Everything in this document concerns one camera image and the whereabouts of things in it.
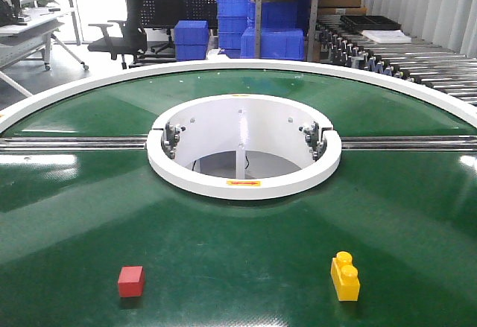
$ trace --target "yellow block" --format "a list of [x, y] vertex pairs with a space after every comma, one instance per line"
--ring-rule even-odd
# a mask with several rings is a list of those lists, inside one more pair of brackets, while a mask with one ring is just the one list
[[353, 266], [353, 257], [346, 251], [340, 251], [331, 262], [331, 277], [339, 301], [358, 301], [358, 269]]

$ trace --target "white curtain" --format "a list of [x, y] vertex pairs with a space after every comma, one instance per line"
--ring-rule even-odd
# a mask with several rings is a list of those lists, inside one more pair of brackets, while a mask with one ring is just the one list
[[477, 0], [363, 0], [368, 15], [386, 16], [402, 31], [477, 57]]

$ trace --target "black chair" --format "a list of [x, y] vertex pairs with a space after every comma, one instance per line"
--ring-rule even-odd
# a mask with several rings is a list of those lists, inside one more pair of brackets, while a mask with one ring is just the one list
[[122, 37], [110, 36], [107, 32], [112, 24], [89, 24], [99, 27], [103, 37], [88, 45], [89, 51], [100, 51], [111, 54], [111, 60], [116, 60], [118, 55], [122, 58], [122, 68], [127, 69], [125, 55], [133, 56], [133, 63], [129, 67], [138, 66], [142, 63], [170, 63], [174, 62], [175, 55], [146, 54], [148, 50], [148, 38], [141, 23], [141, 9], [144, 0], [129, 0], [127, 3], [127, 19], [108, 20], [116, 23], [121, 28]]

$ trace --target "blue plastic bin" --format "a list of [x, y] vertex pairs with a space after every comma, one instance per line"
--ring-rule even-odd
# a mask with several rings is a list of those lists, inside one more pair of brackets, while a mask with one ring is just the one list
[[[260, 57], [262, 59], [303, 60], [305, 58], [301, 29], [263, 28]], [[241, 37], [240, 57], [255, 57], [255, 29], [248, 28]]]
[[246, 16], [219, 16], [218, 17], [218, 32], [240, 33], [243, 34], [247, 29]]
[[[262, 28], [296, 28], [298, 1], [273, 0], [262, 3]], [[247, 16], [249, 27], [255, 25], [255, 3], [250, 3]]]
[[247, 17], [250, 0], [217, 0], [217, 15]]
[[207, 45], [176, 45], [177, 61], [205, 60]]
[[174, 28], [176, 45], [205, 45], [209, 43], [209, 25], [206, 20], [180, 20]]
[[218, 47], [221, 49], [240, 49], [243, 33], [219, 33]]

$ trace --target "red cube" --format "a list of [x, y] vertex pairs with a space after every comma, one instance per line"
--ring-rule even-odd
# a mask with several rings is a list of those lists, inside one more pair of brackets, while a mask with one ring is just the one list
[[145, 283], [145, 272], [142, 266], [124, 266], [118, 280], [120, 297], [142, 296]]

